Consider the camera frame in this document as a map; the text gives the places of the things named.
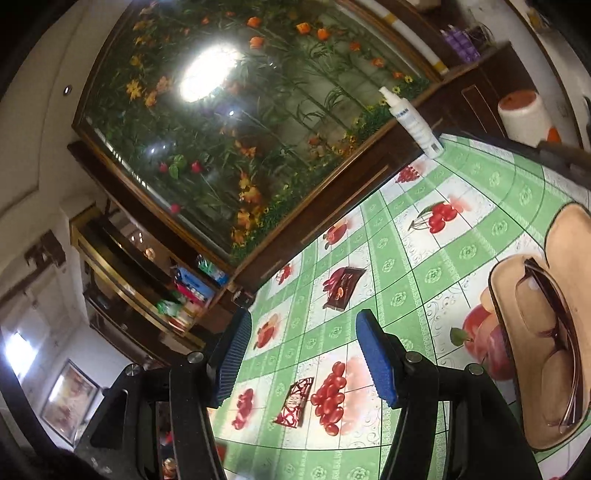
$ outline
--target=spray bottle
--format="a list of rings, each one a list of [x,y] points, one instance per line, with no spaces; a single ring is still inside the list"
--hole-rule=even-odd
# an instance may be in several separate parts
[[[390,113],[414,138],[414,141],[423,149],[425,155],[429,158],[439,157],[443,153],[443,147],[416,108],[408,100],[400,98],[386,87],[381,87],[379,91],[388,102]]]

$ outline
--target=yellow flower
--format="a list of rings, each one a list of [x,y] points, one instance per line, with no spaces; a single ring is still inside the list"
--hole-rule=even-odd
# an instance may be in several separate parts
[[[150,94],[146,97],[145,104],[147,107],[154,106],[156,104],[156,95],[158,92],[156,90],[152,90]]]
[[[132,80],[127,84],[127,94],[129,95],[129,101],[135,100],[142,96],[143,88],[139,86],[137,80]]]
[[[142,55],[134,55],[131,57],[129,64],[132,67],[141,67],[142,66]]]
[[[173,83],[172,80],[168,80],[166,77],[162,77],[158,81],[158,83],[156,84],[156,91],[158,93],[167,92],[168,90],[170,90],[170,87],[171,87],[172,83]]]

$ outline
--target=framed picture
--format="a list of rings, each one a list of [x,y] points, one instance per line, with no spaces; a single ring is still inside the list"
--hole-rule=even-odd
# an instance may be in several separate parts
[[[41,411],[41,418],[70,445],[86,418],[99,386],[68,360]]]

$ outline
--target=red flower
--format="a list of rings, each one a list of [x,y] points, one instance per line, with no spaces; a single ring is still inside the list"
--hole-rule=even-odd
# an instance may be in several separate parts
[[[250,17],[246,24],[251,28],[259,28],[261,26],[262,20],[258,17]]]

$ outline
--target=apple print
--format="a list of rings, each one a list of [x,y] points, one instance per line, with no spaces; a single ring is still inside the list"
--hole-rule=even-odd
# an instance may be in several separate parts
[[[326,240],[324,249],[328,250],[331,245],[334,245],[341,238],[343,238],[348,227],[349,225],[347,219],[339,220],[332,227],[330,227],[328,231],[322,236],[322,238]]]
[[[483,304],[492,305],[487,297],[490,297],[488,288],[480,296],[481,303],[466,316],[462,328],[451,329],[450,340],[455,346],[463,345],[493,380],[510,380],[513,378],[513,367],[505,349],[499,319],[494,309],[490,312],[483,307]]]
[[[269,320],[267,320],[261,326],[261,328],[259,328],[257,330],[256,342],[255,342],[255,346],[254,346],[255,349],[256,348],[263,348],[266,344],[269,343],[269,340],[271,340],[277,332],[278,324],[279,324],[279,315],[274,313],[273,315],[271,315],[271,318],[269,318]]]

